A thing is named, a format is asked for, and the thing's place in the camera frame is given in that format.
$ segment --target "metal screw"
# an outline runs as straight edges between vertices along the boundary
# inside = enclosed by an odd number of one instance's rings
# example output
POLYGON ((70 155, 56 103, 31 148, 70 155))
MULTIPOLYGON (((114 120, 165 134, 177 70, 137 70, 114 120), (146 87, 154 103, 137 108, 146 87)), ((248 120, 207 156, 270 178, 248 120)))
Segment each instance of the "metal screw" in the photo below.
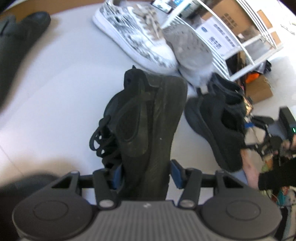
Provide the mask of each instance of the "metal screw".
POLYGON ((180 206, 184 208, 194 207, 195 203, 192 200, 184 199, 180 202, 180 206))
POLYGON ((104 200, 99 202, 99 205, 102 208, 110 208, 110 207, 114 206, 114 202, 112 200, 110 200, 110 199, 104 199, 104 200))

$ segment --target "black sneaker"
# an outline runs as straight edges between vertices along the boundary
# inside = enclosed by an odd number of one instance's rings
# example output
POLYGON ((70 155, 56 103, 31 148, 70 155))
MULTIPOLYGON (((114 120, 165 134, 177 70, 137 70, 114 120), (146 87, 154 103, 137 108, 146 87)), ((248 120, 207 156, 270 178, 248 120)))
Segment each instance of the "black sneaker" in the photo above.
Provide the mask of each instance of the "black sneaker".
POLYGON ((0 21, 0 108, 22 60, 49 23, 47 12, 32 13, 20 22, 15 16, 0 21))
POLYGON ((242 168, 244 119, 225 103, 224 96, 199 95, 188 100, 185 118, 210 144, 218 165, 229 172, 242 168))
POLYGON ((247 109, 244 103, 243 89, 237 83, 223 79, 217 73, 214 73, 207 86, 209 93, 222 93, 229 108, 241 113, 242 116, 246 116, 247 109))
POLYGON ((171 144, 186 97, 182 78, 135 68, 125 73, 124 90, 110 100, 90 140, 106 168, 122 164, 122 199, 165 200, 171 144))

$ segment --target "gray sneaker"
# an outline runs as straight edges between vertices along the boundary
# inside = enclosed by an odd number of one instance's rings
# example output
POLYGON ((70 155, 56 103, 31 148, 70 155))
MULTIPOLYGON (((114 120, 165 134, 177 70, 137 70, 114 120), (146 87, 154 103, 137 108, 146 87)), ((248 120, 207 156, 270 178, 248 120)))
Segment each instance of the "gray sneaker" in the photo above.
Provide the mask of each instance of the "gray sneaker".
POLYGON ((205 86, 214 72, 210 48, 188 25, 171 25, 163 35, 180 63, 179 71, 194 87, 205 86))

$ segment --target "white sneaker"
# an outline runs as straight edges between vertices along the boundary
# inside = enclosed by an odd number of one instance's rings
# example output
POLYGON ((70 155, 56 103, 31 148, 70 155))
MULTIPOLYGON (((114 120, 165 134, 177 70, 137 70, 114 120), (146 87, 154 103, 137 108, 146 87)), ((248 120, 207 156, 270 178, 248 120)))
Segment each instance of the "white sneaker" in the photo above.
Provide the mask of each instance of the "white sneaker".
POLYGON ((214 72, 211 49, 185 24, 171 25, 163 34, 180 63, 181 75, 194 87, 206 86, 214 72))
POLYGON ((178 63, 166 44, 152 6, 119 7, 113 0, 106 0, 93 21, 144 68, 158 74, 176 71, 178 63))

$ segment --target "cardboard box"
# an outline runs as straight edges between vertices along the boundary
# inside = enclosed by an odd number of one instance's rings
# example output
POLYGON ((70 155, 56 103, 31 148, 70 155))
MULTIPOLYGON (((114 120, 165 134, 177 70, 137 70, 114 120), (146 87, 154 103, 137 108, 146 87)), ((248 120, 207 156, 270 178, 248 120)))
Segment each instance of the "cardboard box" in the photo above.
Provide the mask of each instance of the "cardboard box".
POLYGON ((256 80, 247 84, 246 96, 251 97, 254 104, 272 97, 273 93, 267 78, 264 75, 260 75, 256 80))
MULTIPOLYGON (((236 0, 219 0, 211 9, 235 35, 242 33, 247 28, 254 25, 251 18, 236 0)), ((211 16, 212 14, 207 12, 202 16, 202 19, 208 20, 211 16)))
POLYGON ((196 29, 196 32, 221 56, 238 45, 233 36, 215 17, 210 17, 196 29))
MULTIPOLYGON (((263 20, 264 24, 268 29, 273 28, 271 22, 269 21, 269 19, 266 17, 266 15, 262 10, 259 10, 257 13, 260 16, 260 18, 263 20)), ((279 45, 281 43, 281 40, 279 39, 279 36, 275 31, 271 33, 271 36, 274 39, 274 42, 276 43, 276 45, 279 45)))

